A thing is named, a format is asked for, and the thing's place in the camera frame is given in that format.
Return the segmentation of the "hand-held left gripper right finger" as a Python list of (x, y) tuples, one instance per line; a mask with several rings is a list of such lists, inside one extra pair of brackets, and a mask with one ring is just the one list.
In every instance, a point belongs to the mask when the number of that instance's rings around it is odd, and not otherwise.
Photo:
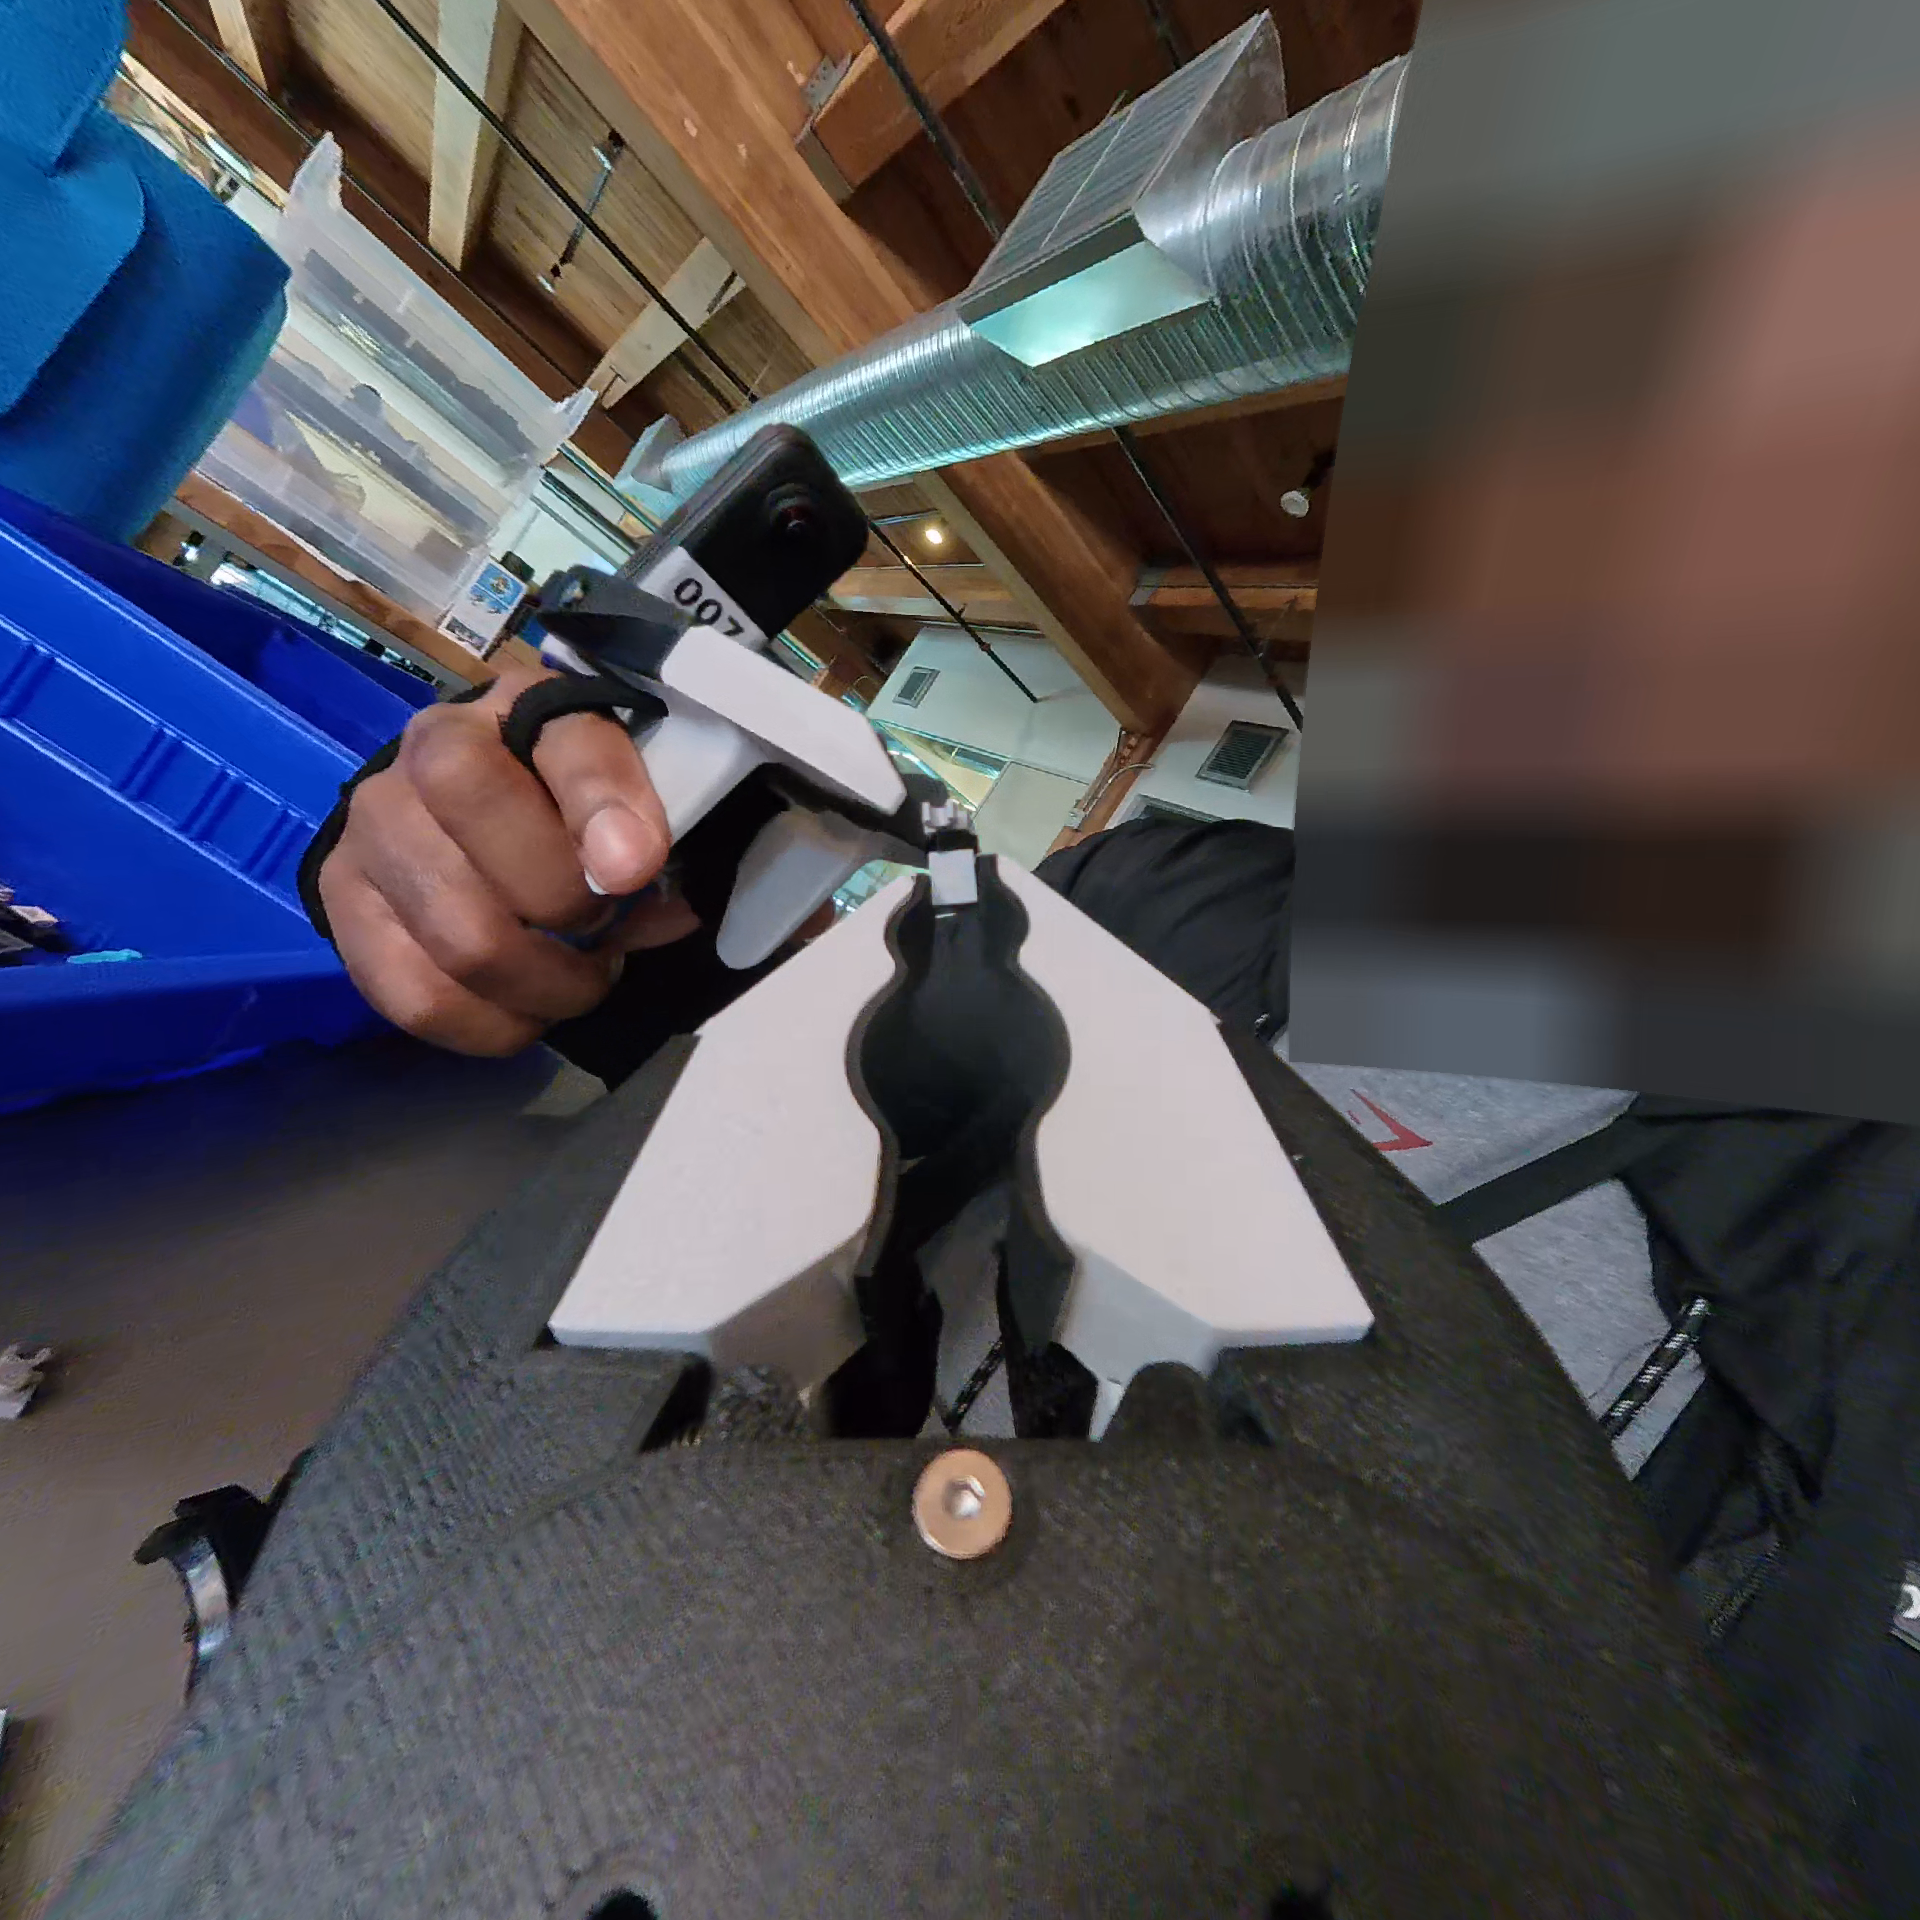
[(1375, 1314), (1214, 1016), (1022, 867), (980, 863), (980, 1088), (1027, 1150), (1031, 1331), (1090, 1432), (1155, 1363), (1352, 1346)]

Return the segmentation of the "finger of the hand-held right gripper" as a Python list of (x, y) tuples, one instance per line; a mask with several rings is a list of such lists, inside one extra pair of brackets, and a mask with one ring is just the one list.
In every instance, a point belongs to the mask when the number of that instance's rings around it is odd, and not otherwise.
[(839, 813), (783, 810), (737, 863), (732, 901), (716, 935), (725, 966), (760, 966), (870, 863), (921, 867), (921, 852), (889, 829)]
[(672, 842), (767, 763), (880, 820), (904, 803), (904, 781), (862, 713), (709, 627), (683, 634), (638, 686), (667, 708), (638, 739), (638, 760)]

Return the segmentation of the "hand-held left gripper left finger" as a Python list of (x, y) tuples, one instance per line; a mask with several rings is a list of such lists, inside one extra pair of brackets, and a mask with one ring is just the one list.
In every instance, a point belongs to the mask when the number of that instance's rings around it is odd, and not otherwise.
[(862, 1346), (852, 1267), (880, 1141), (846, 1063), (915, 889), (885, 886), (696, 1034), (549, 1317), (558, 1346), (778, 1368), (798, 1392)]

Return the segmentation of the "grey desk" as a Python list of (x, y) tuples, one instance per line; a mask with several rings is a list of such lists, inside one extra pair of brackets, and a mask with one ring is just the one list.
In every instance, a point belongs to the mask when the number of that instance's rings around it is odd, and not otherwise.
[(549, 1052), (287, 1044), (2, 1118), (2, 1918), (38, 1918), (168, 1731), (178, 1495), (270, 1491), (422, 1278), (600, 1088)]

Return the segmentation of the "person's right hand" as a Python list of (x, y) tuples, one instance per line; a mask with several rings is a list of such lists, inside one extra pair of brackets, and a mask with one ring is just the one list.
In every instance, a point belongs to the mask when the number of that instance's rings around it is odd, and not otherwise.
[(551, 719), (532, 769), (507, 749), (514, 701), (549, 684), (579, 688), (507, 671), (474, 701), (419, 713), (319, 867), (356, 993), (399, 1033), (470, 1057), (508, 1057), (588, 1016), (625, 953), (697, 926), (658, 889), (667, 817), (613, 719)]

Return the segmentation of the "small box with blue label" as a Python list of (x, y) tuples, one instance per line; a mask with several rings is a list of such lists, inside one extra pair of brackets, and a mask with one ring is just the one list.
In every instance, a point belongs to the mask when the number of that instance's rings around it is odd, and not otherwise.
[(508, 638), (522, 601), (527, 597), (532, 567), (522, 555), (477, 555), (447, 601), (437, 634), (449, 638), (470, 655), (487, 659)]

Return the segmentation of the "person's grey shirt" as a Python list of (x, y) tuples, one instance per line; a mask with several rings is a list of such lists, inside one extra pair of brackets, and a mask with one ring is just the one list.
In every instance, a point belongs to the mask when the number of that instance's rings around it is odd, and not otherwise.
[[(1430, 1202), (1448, 1202), (1620, 1118), (1633, 1093), (1397, 1068), (1297, 1065), (1361, 1141)], [(1585, 1188), (1479, 1245), (1602, 1415), (1668, 1331), (1644, 1217), (1620, 1183)]]

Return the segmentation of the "clear plastic drawer stack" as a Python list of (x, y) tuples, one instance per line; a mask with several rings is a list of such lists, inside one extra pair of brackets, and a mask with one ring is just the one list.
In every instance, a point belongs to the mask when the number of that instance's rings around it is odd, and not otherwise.
[(275, 351), (196, 473), (335, 572), (440, 622), (594, 404), (549, 400), (341, 207), (324, 135), (270, 244)]

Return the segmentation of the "person's black jacket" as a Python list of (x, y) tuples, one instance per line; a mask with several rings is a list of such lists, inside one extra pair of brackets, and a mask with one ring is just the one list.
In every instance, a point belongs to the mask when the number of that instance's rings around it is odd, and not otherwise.
[(1915, 1129), (1639, 1098), (1622, 1183), (1702, 1386), (1639, 1473), (1756, 1758), (1915, 1918)]

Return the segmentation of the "light blue felt bag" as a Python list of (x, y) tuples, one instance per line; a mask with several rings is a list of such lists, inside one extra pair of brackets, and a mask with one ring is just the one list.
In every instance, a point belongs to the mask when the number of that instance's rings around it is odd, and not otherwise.
[(2, 488), (129, 541), (219, 437), (290, 271), (105, 107), (124, 2), (2, 2)]

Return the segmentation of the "pile of lego pieces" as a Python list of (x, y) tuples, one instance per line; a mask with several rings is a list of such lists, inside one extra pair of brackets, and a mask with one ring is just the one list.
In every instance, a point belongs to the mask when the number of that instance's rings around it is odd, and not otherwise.
[(88, 943), (80, 931), (2, 886), (2, 971), (23, 966), (117, 966), (143, 960), (132, 948)]

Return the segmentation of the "silver ventilation duct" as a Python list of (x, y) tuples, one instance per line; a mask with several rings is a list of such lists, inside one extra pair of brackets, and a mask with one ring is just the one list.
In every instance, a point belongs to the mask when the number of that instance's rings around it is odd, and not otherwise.
[(852, 489), (1347, 374), (1411, 55), (1278, 119), (1261, 12), (1065, 147), (970, 289), (622, 483), (690, 498), (767, 424)]

